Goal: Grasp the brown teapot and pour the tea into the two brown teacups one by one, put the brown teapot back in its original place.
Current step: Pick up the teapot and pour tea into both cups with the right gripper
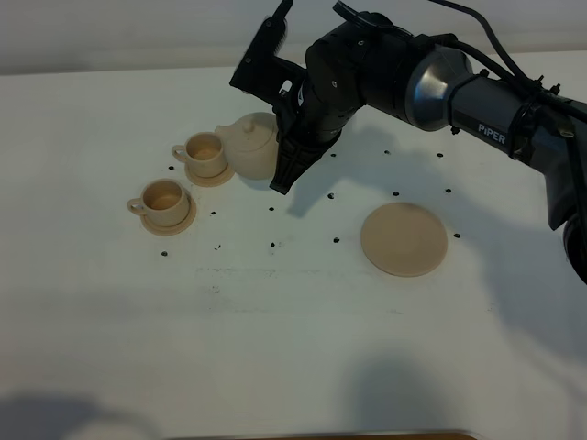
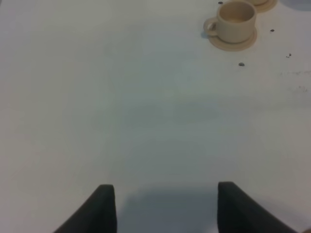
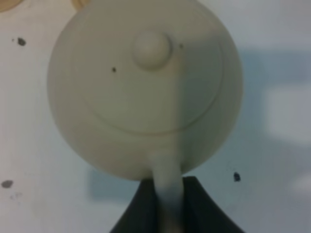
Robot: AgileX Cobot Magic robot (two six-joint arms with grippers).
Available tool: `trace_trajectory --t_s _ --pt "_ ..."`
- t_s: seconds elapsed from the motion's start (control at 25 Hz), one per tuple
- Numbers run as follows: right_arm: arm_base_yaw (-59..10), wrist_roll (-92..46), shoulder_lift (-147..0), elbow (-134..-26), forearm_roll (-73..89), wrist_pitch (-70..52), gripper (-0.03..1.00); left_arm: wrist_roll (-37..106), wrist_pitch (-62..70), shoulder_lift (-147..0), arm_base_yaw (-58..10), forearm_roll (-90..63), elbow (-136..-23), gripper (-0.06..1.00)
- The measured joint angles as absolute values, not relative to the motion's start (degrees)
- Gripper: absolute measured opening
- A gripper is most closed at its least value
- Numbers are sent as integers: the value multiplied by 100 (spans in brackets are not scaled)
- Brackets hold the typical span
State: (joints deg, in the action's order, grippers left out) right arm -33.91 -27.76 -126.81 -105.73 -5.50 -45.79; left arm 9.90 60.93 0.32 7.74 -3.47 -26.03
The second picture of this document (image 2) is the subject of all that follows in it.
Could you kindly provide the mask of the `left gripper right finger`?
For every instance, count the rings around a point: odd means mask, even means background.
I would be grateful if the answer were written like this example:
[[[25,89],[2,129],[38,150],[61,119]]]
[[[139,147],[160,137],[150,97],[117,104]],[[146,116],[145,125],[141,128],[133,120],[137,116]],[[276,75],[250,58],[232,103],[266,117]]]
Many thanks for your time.
[[[218,183],[217,227],[220,233],[294,233],[233,182]]]

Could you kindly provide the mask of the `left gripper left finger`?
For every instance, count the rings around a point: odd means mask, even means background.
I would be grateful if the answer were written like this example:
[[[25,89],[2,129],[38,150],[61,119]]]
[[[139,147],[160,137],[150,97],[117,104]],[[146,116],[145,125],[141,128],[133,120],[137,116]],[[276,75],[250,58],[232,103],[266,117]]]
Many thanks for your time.
[[[102,184],[56,233],[116,233],[117,213],[115,190],[111,184]]]

